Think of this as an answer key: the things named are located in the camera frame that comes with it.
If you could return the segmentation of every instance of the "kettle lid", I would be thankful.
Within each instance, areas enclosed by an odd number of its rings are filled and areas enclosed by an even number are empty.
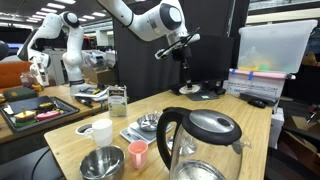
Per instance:
[[[184,129],[197,139],[210,144],[230,145],[240,139],[240,126],[229,116],[217,111],[191,111],[182,121]]]

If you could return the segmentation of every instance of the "cutting board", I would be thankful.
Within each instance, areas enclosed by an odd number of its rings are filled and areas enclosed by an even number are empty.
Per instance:
[[[13,114],[18,114],[21,112],[22,106],[24,106],[26,110],[35,110],[39,107],[40,104],[47,102],[52,102],[48,96],[40,96],[36,98],[10,102],[9,105],[13,111]]]

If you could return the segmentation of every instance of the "stainless steel bowl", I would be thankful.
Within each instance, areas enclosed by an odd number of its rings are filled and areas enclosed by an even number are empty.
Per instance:
[[[105,146],[91,151],[80,164],[80,173],[86,180],[121,179],[124,152],[117,146]]]
[[[145,131],[155,131],[157,130],[159,118],[160,115],[158,114],[145,114],[138,118],[137,123],[139,124],[140,128]]]

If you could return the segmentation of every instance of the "clear plastic container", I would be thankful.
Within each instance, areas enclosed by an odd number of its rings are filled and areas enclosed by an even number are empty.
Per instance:
[[[316,20],[248,26],[241,35],[238,69],[296,73]]]
[[[31,88],[34,83],[34,78],[30,72],[21,73],[20,80],[23,87]]]

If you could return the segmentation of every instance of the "electric kettle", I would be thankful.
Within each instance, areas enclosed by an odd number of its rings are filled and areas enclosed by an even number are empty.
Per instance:
[[[173,147],[166,143],[166,127],[176,122]],[[242,148],[250,147],[239,125],[230,117],[212,110],[166,108],[157,126],[159,153],[170,179],[238,179]]]

